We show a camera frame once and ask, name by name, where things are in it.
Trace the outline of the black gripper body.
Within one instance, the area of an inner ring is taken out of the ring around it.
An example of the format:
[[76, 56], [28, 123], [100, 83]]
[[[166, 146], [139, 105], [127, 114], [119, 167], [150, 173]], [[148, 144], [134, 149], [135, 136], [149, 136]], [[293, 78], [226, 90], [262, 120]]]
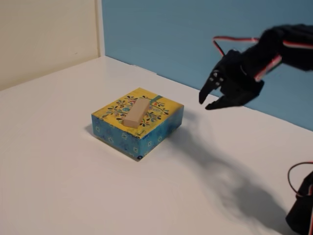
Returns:
[[224, 76], [224, 82], [219, 87], [220, 92], [242, 106], [258, 97], [264, 86], [263, 81], [257, 82], [244, 72], [242, 55], [236, 50], [230, 50], [223, 56], [214, 69]]

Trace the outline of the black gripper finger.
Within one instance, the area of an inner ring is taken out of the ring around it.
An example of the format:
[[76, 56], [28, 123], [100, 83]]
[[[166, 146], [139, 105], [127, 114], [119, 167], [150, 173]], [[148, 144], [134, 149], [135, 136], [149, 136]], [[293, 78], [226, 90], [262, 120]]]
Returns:
[[223, 82], [224, 76], [222, 75], [222, 73], [219, 70], [213, 70], [199, 92], [199, 103], [203, 104], [207, 96], [213, 90], [219, 88]]
[[230, 107], [242, 107], [242, 104], [235, 103], [233, 100], [228, 99], [225, 95], [218, 98], [216, 101], [209, 103], [206, 106], [206, 110], [217, 110], [223, 108], [230, 108]]

